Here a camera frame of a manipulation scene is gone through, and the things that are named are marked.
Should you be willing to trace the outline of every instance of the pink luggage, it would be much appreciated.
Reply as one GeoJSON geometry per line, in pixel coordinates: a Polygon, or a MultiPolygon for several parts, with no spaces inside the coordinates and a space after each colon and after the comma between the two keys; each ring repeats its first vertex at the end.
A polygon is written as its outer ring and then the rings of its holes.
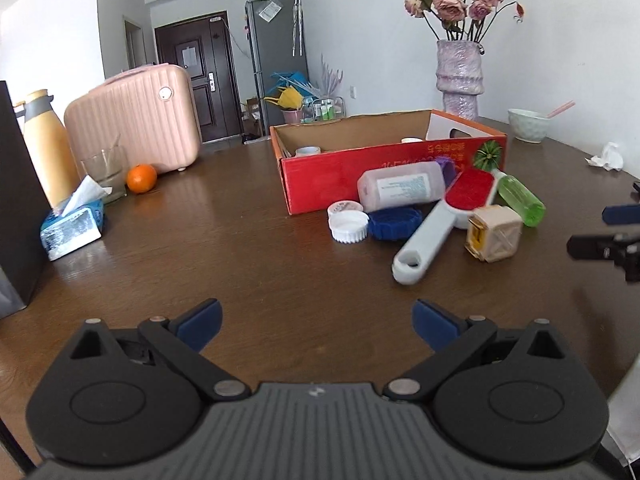
{"type": "Polygon", "coordinates": [[[65,126],[78,166],[118,134],[130,168],[151,164],[158,173],[193,164],[202,143],[191,79],[166,63],[107,79],[69,104],[65,126]]]}

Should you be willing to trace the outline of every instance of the plastic bottle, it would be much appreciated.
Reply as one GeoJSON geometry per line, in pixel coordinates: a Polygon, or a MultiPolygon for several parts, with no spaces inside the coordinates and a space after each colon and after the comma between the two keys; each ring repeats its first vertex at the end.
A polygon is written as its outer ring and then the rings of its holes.
{"type": "Polygon", "coordinates": [[[358,194],[365,212],[389,207],[435,202],[446,190],[437,162],[415,162],[365,171],[358,180],[358,194]]]}
{"type": "Polygon", "coordinates": [[[540,224],[545,215],[545,205],[514,176],[498,170],[493,174],[498,179],[498,193],[520,215],[524,225],[536,227],[540,224]]]}

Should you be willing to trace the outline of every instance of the orange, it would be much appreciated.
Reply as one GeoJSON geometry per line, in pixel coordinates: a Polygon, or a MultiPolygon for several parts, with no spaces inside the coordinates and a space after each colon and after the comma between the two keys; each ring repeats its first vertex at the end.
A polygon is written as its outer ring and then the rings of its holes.
{"type": "Polygon", "coordinates": [[[135,194],[151,191],[156,185],[158,174],[153,166],[140,164],[131,168],[127,174],[127,187],[135,194]]]}

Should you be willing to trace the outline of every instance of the flower vase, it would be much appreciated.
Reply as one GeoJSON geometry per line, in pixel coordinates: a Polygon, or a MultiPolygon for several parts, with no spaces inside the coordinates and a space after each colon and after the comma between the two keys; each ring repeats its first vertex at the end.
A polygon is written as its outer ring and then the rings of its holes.
{"type": "Polygon", "coordinates": [[[482,85],[480,47],[473,41],[438,41],[437,88],[446,113],[475,121],[482,85]]]}

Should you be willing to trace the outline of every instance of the gray refrigerator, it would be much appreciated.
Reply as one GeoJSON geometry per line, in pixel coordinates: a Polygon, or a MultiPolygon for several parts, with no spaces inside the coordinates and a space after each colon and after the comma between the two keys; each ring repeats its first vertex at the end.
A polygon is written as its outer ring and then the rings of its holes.
{"type": "Polygon", "coordinates": [[[249,41],[254,60],[254,76],[257,95],[260,99],[260,113],[264,134],[269,135],[269,127],[284,123],[282,111],[273,104],[264,101],[265,92],[276,86],[277,79],[271,77],[275,72],[301,72],[308,78],[306,68],[306,50],[302,42],[296,43],[293,54],[293,0],[278,0],[280,12],[267,22],[259,13],[269,4],[268,0],[248,1],[246,15],[249,21],[249,41]]]}

